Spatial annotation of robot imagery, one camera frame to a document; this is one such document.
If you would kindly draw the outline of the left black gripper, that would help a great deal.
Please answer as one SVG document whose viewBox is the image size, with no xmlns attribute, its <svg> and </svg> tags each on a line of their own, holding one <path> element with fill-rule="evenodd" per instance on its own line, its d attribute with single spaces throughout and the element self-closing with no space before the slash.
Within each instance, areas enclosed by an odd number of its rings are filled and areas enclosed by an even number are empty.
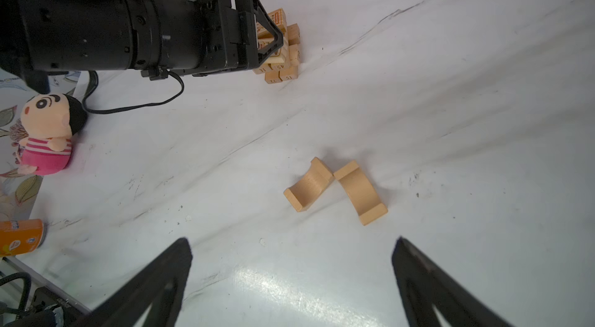
<svg viewBox="0 0 595 327">
<path fill-rule="evenodd" d="M 198 0 L 198 6 L 205 24 L 199 76 L 260 67 L 284 46 L 282 32 L 260 0 Z M 273 35 L 263 48 L 258 44 L 257 22 Z"/>
</svg>

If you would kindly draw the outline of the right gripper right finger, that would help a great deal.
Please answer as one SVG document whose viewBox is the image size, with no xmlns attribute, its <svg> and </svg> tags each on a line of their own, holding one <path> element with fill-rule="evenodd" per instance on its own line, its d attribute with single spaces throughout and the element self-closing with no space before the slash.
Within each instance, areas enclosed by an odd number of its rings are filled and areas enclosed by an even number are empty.
<svg viewBox="0 0 595 327">
<path fill-rule="evenodd" d="M 404 237 L 391 257 L 404 313 L 410 326 L 509 326 Z"/>
</svg>

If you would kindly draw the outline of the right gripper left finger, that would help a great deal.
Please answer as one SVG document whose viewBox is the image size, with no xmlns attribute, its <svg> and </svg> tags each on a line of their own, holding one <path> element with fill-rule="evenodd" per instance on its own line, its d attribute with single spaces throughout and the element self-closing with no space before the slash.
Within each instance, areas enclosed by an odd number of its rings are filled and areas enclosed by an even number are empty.
<svg viewBox="0 0 595 327">
<path fill-rule="evenodd" d="M 184 237 L 176 240 L 111 298 L 81 317 L 76 326 L 174 326 L 192 266 Z"/>
</svg>

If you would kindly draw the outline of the plain wood block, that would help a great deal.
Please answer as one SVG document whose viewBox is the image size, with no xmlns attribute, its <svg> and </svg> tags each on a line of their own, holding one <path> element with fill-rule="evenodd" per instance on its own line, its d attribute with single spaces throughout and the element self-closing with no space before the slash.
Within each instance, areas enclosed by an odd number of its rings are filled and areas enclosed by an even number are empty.
<svg viewBox="0 0 595 327">
<path fill-rule="evenodd" d="M 291 66 L 290 68 L 285 68 L 279 71 L 279 76 L 283 82 L 297 79 L 299 77 L 299 67 Z"/>
<path fill-rule="evenodd" d="M 257 75 L 264 76 L 266 83 L 273 84 L 282 82 L 282 79 L 280 78 L 280 72 L 274 70 L 269 64 L 264 64 L 259 68 L 255 68 L 253 72 Z"/>
<path fill-rule="evenodd" d="M 289 46 L 289 61 L 290 61 L 292 67 L 299 66 L 300 63 L 302 62 L 301 45 L 300 44 L 295 44 L 295 45 Z"/>
</svg>

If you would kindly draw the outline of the long wood block diagonal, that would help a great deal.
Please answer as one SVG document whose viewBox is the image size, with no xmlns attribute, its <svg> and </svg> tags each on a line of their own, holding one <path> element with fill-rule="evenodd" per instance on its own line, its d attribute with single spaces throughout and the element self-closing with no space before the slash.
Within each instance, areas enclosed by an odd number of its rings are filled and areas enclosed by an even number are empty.
<svg viewBox="0 0 595 327">
<path fill-rule="evenodd" d="M 288 26 L 287 38 L 289 45 L 299 45 L 301 43 L 301 31 L 298 24 Z"/>
</svg>

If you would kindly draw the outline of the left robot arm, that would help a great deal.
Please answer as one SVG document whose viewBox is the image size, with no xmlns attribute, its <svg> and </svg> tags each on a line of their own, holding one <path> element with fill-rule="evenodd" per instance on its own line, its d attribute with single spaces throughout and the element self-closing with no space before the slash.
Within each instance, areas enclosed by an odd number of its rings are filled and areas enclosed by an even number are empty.
<svg viewBox="0 0 595 327">
<path fill-rule="evenodd" d="M 38 93 L 70 71 L 246 71 L 283 45 L 259 0 L 1 0 L 1 67 Z"/>
</svg>

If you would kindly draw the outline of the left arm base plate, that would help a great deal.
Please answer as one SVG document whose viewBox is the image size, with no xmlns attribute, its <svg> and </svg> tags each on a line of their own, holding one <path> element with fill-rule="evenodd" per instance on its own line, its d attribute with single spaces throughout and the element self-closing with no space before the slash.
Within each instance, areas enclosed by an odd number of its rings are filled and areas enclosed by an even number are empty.
<svg viewBox="0 0 595 327">
<path fill-rule="evenodd" d="M 1 302 L 1 326 L 75 326 L 90 310 L 71 296 L 49 287 L 37 288 L 24 309 Z"/>
</svg>

